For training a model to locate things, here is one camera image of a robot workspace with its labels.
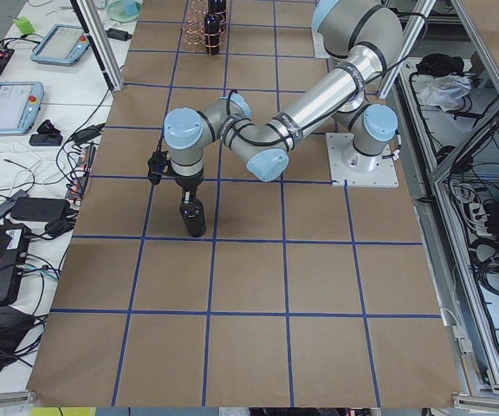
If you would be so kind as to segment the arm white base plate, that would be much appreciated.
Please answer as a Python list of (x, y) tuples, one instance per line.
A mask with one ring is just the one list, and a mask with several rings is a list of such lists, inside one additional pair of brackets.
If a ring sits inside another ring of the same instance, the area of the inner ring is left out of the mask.
[(323, 36), (315, 30), (311, 30), (314, 45), (314, 57), (317, 59), (329, 59), (330, 54), (326, 51), (323, 43)]
[(353, 147), (351, 133), (327, 133), (327, 153), (333, 186), (396, 188), (399, 181), (385, 144), (383, 153), (364, 156)]

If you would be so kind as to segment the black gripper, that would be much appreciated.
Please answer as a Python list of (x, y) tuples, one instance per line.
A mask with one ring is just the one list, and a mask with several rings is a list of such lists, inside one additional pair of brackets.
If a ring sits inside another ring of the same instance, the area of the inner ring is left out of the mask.
[(204, 180), (204, 172), (200, 171), (191, 176), (175, 173), (174, 180), (182, 189), (183, 200), (195, 200), (197, 198), (198, 187)]

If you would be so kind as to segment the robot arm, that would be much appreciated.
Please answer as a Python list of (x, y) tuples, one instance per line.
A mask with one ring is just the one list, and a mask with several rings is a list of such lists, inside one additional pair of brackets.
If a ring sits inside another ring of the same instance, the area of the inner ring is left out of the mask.
[(340, 63), (264, 126), (252, 121), (249, 105), (237, 93), (202, 110), (181, 107), (166, 115), (165, 142), (185, 200), (195, 199), (204, 176), (204, 148), (216, 141), (257, 179), (277, 179), (288, 166), (288, 152), (395, 64), (403, 45), (399, 19), (378, 1), (321, 1), (312, 28)]

